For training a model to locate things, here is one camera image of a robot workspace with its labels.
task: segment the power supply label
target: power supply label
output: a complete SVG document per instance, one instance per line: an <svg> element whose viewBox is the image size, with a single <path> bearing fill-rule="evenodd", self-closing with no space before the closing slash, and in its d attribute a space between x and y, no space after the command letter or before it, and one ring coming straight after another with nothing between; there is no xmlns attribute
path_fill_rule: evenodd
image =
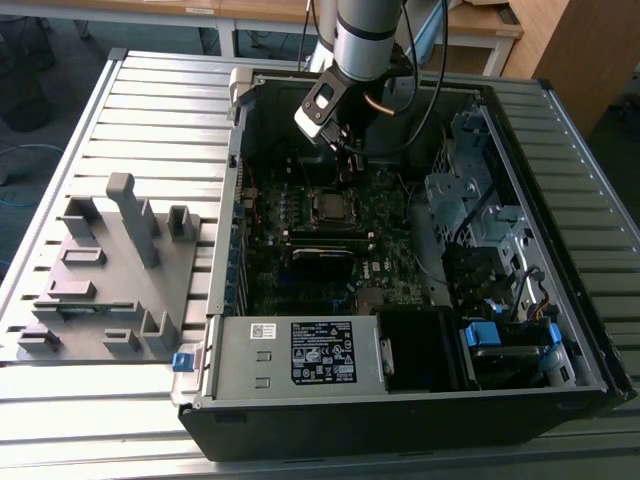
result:
<svg viewBox="0 0 640 480"><path fill-rule="evenodd" d="M351 322L292 323L291 380L296 385L355 383Z"/></svg>

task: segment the white sticker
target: white sticker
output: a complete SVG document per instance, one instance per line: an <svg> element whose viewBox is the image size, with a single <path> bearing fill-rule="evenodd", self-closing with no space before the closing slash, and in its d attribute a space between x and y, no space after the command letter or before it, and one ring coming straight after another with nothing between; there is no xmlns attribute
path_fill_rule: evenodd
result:
<svg viewBox="0 0 640 480"><path fill-rule="evenodd" d="M187 13L197 13L198 15L213 15L210 8L187 8Z"/></svg>
<svg viewBox="0 0 640 480"><path fill-rule="evenodd" d="M275 340L275 323L252 323L251 340Z"/></svg>

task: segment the metal table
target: metal table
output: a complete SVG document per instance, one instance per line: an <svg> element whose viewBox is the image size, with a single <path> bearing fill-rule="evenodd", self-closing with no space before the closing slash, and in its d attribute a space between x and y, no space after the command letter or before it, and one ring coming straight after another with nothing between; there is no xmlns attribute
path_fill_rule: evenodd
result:
<svg viewBox="0 0 640 480"><path fill-rule="evenodd" d="M67 195L103 195L112 171L137 177L154 211L179 200L203 220L183 341L205 324L226 158L229 74L237 64L292 63L114 52L0 288L0 361L13 358L16 327L45 287ZM451 81L470 77L449 76ZM533 81L490 84L505 106L587 288L633 379L640 378L640 235L552 91ZM101 209L115 208L97 198ZM168 365L13 366L0 369L0 477L130 478L292 476L459 467L476 477L563 476L578 468L640 466L640 401L575 421L526 445L312 462L216 464L183 430L169 400Z"/></svg>

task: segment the blue latch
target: blue latch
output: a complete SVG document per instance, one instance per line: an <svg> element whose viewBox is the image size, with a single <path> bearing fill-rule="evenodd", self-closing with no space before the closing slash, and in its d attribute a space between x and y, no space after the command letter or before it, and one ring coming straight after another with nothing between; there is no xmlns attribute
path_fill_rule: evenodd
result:
<svg viewBox="0 0 640 480"><path fill-rule="evenodd" d="M551 334L551 341L554 345L562 343L562 333L560 333L560 327L558 327L558 324L552 323L549 325L549 333Z"/></svg>
<svg viewBox="0 0 640 480"><path fill-rule="evenodd" d="M173 354L171 368L175 373L193 372L196 356L193 353L177 352Z"/></svg>
<svg viewBox="0 0 640 480"><path fill-rule="evenodd" d="M495 322L472 322L464 329L469 347L489 347L502 345Z"/></svg>

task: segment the green circuit board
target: green circuit board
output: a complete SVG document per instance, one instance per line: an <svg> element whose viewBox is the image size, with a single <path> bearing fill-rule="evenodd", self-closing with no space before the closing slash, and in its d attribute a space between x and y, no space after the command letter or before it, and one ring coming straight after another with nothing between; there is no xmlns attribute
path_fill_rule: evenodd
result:
<svg viewBox="0 0 640 480"><path fill-rule="evenodd" d="M424 301L406 221L408 196L397 172L369 172L365 183L339 193L314 185L306 175L298 176L300 183L276 173L256 185L255 205L246 210L252 217L247 251L251 315L368 313L362 302L371 294L376 303L381 299L395 304ZM340 222L328 218L338 198ZM320 218L314 207L324 208L327 218ZM321 241L310 241L310 248L357 252L348 278L287 281L283 264L292 250L291 237L296 233L304 237L305 232L323 234Z"/></svg>

